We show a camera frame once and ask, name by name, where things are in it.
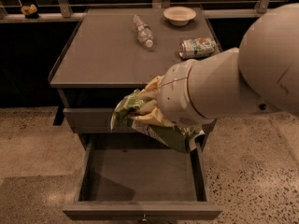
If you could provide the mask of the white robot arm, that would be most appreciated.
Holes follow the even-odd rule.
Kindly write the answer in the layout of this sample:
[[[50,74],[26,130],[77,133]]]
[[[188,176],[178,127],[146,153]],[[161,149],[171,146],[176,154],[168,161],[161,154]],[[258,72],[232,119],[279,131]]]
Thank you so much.
[[[299,4],[262,15],[237,48],[173,65],[141,95],[156,100],[134,119],[157,126],[192,127],[281,111],[298,116]]]

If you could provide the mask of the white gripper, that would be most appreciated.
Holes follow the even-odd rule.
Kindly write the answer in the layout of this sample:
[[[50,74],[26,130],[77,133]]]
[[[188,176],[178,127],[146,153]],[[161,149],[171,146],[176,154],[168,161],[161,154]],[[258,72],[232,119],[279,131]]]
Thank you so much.
[[[130,118],[159,127],[199,126],[214,119],[202,116],[193,106],[188,77],[193,65],[189,59],[171,66],[163,76],[157,76],[137,95],[139,100],[151,100],[137,109]]]

